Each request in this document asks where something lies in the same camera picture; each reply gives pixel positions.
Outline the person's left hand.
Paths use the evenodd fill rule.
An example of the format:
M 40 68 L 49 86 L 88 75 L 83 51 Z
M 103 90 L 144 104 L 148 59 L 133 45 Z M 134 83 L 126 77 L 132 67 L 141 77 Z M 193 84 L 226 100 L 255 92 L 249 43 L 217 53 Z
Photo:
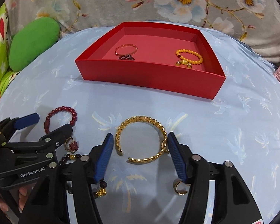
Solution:
M 25 206 L 25 203 L 27 202 L 27 199 L 31 193 L 31 191 L 34 188 L 34 184 L 23 186 L 19 188 L 19 201 L 18 201 L 18 209 L 19 212 L 23 211 L 23 208 Z M 0 196 L 0 209 L 6 213 L 8 211 L 8 205 L 5 203 L 5 201 Z

